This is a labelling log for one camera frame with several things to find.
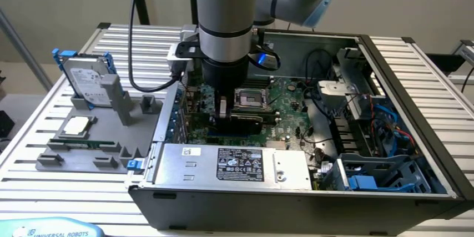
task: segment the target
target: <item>aluminum slotted worktable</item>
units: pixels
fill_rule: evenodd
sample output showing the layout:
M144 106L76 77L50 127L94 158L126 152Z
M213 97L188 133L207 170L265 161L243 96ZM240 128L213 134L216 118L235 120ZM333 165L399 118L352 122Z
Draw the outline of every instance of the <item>aluminum slotted worktable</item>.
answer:
M170 44L177 43L179 39L179 27L133 28L133 74L140 85L152 87L168 80L165 56ZM454 85L416 44L405 43L401 38L372 37L371 40L460 170L474 184L472 105L458 94ZM132 96L138 95L126 78L125 25L112 24L105 29L97 28L81 49L82 53L106 51L113 56L124 89ZM432 89L428 97L426 88ZM166 92L157 92L154 96L164 100ZM70 96L72 89L62 76L0 155L0 219L65 216L98 225L109 236L176 235L176 232L157 232L148 226L126 193L125 174L36 170L36 158L70 110ZM134 181L140 179L138 175L132 177ZM400 236L472 235L474 211L467 211L452 220L428 220Z

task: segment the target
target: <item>blue tab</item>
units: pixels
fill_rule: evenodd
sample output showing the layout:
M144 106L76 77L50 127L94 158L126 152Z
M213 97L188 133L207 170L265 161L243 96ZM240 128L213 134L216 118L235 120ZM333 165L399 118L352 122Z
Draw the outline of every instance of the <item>blue tab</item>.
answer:
M73 57L74 55L77 55L77 51L64 50L62 52L60 52L58 55L62 56L62 57Z
M140 170L141 169L141 161L128 160L126 170Z
M376 183L372 176L353 175L348 178L348 185L352 190L376 191Z

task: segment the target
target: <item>aluminum extrusion table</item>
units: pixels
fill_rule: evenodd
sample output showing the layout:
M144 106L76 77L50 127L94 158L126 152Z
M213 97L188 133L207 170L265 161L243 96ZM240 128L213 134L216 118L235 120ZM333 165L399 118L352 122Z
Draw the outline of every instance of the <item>aluminum extrusion table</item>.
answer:
M150 87L166 81L168 65L165 56L170 44L179 41L179 33L179 27L136 26L133 28L133 76L138 85ZM424 61L416 62L422 58L418 58L419 53L412 45L404 44L399 38L373 37L372 40L385 56L388 64L393 64L395 74L400 73L397 75L399 78L408 76L410 74L407 73L418 69L424 73L424 76L427 75L426 78L435 83L438 79L430 76L432 74L431 67L426 66ZM102 53L105 51L109 51L113 56L124 89L129 91L130 95L138 95L140 93L132 90L126 78L126 25L112 24L108 29L97 29L81 49L84 53ZM400 67L400 65L395 64L396 62L400 64L403 61L410 67ZM415 85L412 82L401 81L403 85L412 88L408 90L408 93L414 94L412 97L416 97L416 94L423 94L414 87L420 86L419 89L422 89L423 86L428 86L426 81L422 82ZM447 96L450 91L446 86L443 85L444 87L442 87L434 83L430 86L436 87L439 90L446 90L446 92L438 92L438 102L424 103L423 105L435 105L440 108L440 102L444 101L448 101L446 105L459 105ZM157 92L154 95L162 100L166 96L166 91ZM150 228L126 193L124 185L125 174L40 172L34 169L36 158L44 151L45 144L49 138L53 137L53 133L70 110L70 96L72 89L62 76L6 150L0 155L0 219L65 216L96 224L109 236L208 235L208 233L185 231L157 232ZM438 119L428 118L432 122L439 122ZM468 130L474 130L474 126L468 125L467 127ZM451 148L456 162L462 166L471 183L474 183L474 174L471 174L474 173L472 148L472 145ZM256 234L215 233L215 235L255 236ZM452 220L428 220L399 236L474 236L474 211L467 211Z

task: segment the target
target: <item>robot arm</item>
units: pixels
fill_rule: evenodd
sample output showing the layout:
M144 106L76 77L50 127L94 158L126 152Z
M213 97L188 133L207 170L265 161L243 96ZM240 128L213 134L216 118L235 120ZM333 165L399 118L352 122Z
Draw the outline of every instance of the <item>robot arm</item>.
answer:
M260 53L277 57L268 48L248 56L253 24L265 25L281 19L315 27L329 1L197 0L199 47L205 55L201 72L205 83L215 88L216 117L229 116L233 89L247 78L248 60Z

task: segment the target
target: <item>capacitor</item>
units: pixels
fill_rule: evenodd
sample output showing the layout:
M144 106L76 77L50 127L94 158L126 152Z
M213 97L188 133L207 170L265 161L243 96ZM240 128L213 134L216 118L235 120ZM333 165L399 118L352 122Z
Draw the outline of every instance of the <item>capacitor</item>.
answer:
M308 136L308 137L312 135L312 132L313 132L313 128L309 127L309 128L308 128L308 133L307 133L307 136Z
M296 90L296 86L293 86L292 84L289 84L289 85L287 86L287 90L288 90L289 92L293 92L293 91Z
M300 137L300 134L301 134L301 129L300 129L299 126L297 126L296 129L295 129L295 136L296 136L296 138Z

